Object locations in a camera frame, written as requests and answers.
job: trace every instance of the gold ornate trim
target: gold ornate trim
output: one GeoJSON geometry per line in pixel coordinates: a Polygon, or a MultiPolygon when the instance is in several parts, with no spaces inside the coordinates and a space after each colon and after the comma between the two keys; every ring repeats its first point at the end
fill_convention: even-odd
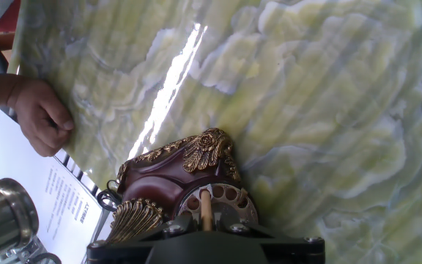
{"type": "Polygon", "coordinates": [[[118,205],[111,222],[109,243],[120,243],[163,223],[163,210],[148,199],[132,199],[118,205]]]}
{"type": "Polygon", "coordinates": [[[117,178],[118,183],[122,182],[122,178],[127,170],[128,162],[153,162],[164,152],[170,153],[174,150],[178,150],[185,143],[183,169],[186,172],[192,173],[197,169],[203,170],[210,166],[216,166],[219,158],[224,158],[224,163],[229,166],[227,176],[237,182],[240,182],[240,175],[237,171],[236,163],[231,155],[233,147],[231,138],[219,128],[210,128],[201,135],[189,136],[185,139],[177,140],[125,162],[120,166],[117,178]]]}

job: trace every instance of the finger holes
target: finger holes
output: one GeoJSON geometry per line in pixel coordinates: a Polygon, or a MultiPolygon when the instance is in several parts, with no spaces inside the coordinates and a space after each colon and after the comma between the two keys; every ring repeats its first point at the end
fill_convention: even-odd
{"type": "Polygon", "coordinates": [[[229,201],[234,200],[237,197],[237,192],[233,188],[226,189],[226,198],[229,201]]]}
{"type": "Polygon", "coordinates": [[[190,208],[190,210],[196,210],[199,207],[199,201],[196,197],[191,197],[188,202],[187,202],[187,206],[188,208],[190,208]]]}
{"type": "Polygon", "coordinates": [[[222,186],[212,187],[212,195],[215,198],[221,198],[224,195],[224,188],[222,186]]]}
{"type": "Polygon", "coordinates": [[[248,205],[248,200],[245,198],[240,204],[238,204],[237,206],[241,209],[246,208],[248,205]]]}

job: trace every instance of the paper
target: paper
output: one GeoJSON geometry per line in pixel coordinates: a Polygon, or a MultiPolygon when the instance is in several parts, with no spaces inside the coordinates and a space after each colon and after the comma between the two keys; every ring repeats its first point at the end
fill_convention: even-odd
{"type": "Polygon", "coordinates": [[[39,156],[19,125],[0,112],[0,178],[17,180],[38,212],[38,237],[63,263],[81,263],[102,208],[55,158],[39,156]]]}

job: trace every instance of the polished stone surface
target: polished stone surface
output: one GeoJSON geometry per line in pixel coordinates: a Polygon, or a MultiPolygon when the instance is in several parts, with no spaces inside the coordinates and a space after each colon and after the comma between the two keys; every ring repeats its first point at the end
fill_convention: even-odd
{"type": "Polygon", "coordinates": [[[421,0],[28,0],[15,50],[98,185],[218,127],[267,224],[329,263],[422,263],[421,0]]]}

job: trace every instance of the person's hand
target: person's hand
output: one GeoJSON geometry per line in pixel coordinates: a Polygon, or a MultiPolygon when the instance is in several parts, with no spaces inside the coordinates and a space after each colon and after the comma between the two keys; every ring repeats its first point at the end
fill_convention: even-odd
{"type": "Polygon", "coordinates": [[[15,110],[23,134],[41,156],[55,155],[74,129],[69,111],[42,80],[21,77],[7,105],[15,110]]]}

